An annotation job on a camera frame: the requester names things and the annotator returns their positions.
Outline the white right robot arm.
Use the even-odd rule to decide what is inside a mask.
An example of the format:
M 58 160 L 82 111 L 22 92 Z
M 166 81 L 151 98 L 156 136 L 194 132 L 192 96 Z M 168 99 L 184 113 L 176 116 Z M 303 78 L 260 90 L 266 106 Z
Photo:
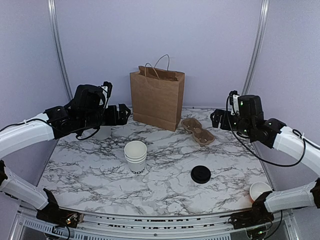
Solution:
M 296 159 L 290 167 L 304 164 L 316 174 L 320 173 L 319 145 L 276 118 L 266 120 L 258 95 L 239 95 L 233 90 L 226 99 L 225 109 L 216 109 L 210 119 L 214 128 L 232 132 L 237 141 L 244 138 L 251 143 L 260 142 Z M 319 206 L 320 181 L 317 179 L 288 190 L 265 191 L 253 201 L 250 210 L 232 214 L 229 221 L 234 229 L 242 229 L 272 222 L 278 211 Z

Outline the white paper coffee cup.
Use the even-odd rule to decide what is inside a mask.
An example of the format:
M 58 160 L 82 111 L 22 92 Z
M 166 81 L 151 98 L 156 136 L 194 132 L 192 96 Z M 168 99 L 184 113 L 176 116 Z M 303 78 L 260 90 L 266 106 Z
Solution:
M 147 155 L 147 146 L 142 141 L 130 141 L 124 147 L 124 155 L 130 160 L 141 159 Z

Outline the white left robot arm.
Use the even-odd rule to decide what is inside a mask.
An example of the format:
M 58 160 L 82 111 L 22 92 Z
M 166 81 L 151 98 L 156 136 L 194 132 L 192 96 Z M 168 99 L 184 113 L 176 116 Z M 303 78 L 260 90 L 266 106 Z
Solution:
M 0 156 L 31 145 L 58 140 L 75 134 L 82 140 L 82 133 L 101 127 L 123 126 L 128 122 L 131 110 L 125 104 L 108 105 L 112 84 L 105 81 L 101 86 L 81 84 L 73 99 L 66 105 L 58 105 L 35 117 L 19 123 L 10 124 L 0 130 Z M 39 188 L 13 173 L 2 160 L 0 162 L 0 190 L 7 196 L 32 205 L 39 220 L 76 228 L 83 214 L 59 207 L 53 193 Z

